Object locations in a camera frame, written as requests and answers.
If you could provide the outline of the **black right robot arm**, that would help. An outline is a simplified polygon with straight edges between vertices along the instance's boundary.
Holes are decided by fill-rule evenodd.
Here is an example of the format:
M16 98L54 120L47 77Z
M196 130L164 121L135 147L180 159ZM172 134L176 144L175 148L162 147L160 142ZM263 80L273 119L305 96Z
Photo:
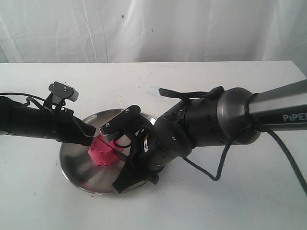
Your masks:
M112 118L105 128L112 140L127 136L130 153L112 186L121 193L142 181L156 184L158 174L177 157L184 160L196 147L224 146L216 175L221 177L231 145L253 143L262 132L270 134L288 158L301 186L306 181L289 149L276 135L277 130L307 127L307 82L305 80L262 93L244 88L209 92L176 92L159 89L161 96L179 102L154 124L141 115L137 105L129 106Z

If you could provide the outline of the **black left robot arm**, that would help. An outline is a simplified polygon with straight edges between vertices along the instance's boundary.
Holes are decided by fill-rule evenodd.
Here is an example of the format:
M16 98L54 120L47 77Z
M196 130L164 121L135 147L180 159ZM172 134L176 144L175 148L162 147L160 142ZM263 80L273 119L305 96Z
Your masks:
M32 97L26 100L37 104L38 108L0 97L1 135L54 139L83 146L92 144L96 128L75 117L72 110L49 109Z

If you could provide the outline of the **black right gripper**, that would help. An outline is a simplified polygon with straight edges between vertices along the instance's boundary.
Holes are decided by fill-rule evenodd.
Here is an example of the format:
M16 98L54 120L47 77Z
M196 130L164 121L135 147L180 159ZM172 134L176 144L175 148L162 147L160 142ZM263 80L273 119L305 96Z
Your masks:
M192 141L180 125L143 125L112 187L122 193L144 180L157 184L158 174L168 163L176 157L186 157L191 151Z

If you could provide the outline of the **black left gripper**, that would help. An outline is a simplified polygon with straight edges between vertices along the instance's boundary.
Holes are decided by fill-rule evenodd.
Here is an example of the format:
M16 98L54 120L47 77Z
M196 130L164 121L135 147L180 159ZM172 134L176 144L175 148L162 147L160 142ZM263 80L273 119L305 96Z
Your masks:
M73 111L62 108L58 113L40 112L37 132L40 138L53 139L61 143L79 144L89 147L92 144L96 128L73 116ZM82 135L76 135L76 127Z

